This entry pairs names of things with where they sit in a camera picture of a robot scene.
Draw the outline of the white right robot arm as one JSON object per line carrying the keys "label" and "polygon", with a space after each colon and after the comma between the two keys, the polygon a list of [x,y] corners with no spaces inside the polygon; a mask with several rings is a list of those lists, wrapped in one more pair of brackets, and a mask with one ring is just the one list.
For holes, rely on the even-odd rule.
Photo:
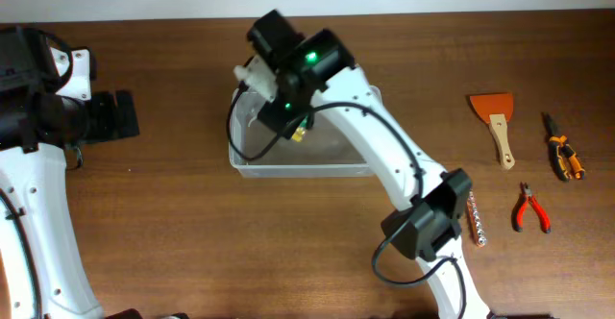
{"label": "white right robot arm", "polygon": [[258,120],[274,138],[290,139],[322,116],[341,132],[381,181],[394,211],[381,221],[383,242],[372,256],[378,268],[392,246],[419,264],[423,275],[399,287],[429,285],[441,318],[491,318],[466,264],[460,220],[472,182],[429,157],[387,111],[362,68],[329,29],[310,38],[273,10],[247,33],[255,55],[235,70],[242,86],[261,95]]}

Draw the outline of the orange scraper with wooden handle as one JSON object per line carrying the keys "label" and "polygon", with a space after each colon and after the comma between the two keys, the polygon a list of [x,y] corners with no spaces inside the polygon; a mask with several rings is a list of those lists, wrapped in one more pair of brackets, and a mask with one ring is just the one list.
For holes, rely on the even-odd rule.
{"label": "orange scraper with wooden handle", "polygon": [[477,116],[489,128],[498,147],[501,167],[510,170],[515,165],[508,141],[507,123],[513,113],[513,95],[511,93],[491,93],[471,95],[470,104]]}

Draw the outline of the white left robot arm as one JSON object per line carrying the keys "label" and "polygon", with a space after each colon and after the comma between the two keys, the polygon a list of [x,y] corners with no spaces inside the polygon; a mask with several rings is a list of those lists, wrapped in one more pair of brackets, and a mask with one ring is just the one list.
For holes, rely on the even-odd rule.
{"label": "white left robot arm", "polygon": [[101,318],[66,194],[65,153],[137,136],[133,96],[94,93],[96,62],[37,28],[1,32],[1,260],[12,318]]}

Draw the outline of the clear plastic container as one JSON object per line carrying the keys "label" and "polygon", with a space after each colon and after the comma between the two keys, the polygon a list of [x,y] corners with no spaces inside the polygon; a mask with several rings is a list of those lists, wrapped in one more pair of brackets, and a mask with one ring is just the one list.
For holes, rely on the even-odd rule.
{"label": "clear plastic container", "polygon": [[239,98],[231,117],[229,161],[244,178],[352,178],[371,177],[373,171],[348,139],[325,117],[315,116],[302,142],[281,138],[261,159],[257,154],[275,136],[258,119],[265,100],[253,91]]}

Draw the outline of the clear box of coloured bits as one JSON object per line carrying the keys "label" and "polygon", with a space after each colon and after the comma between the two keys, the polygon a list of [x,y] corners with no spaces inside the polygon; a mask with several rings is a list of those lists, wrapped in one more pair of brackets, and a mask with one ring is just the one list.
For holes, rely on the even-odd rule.
{"label": "clear box of coloured bits", "polygon": [[304,126],[299,126],[291,136],[291,139],[295,142],[302,142],[308,129]]}

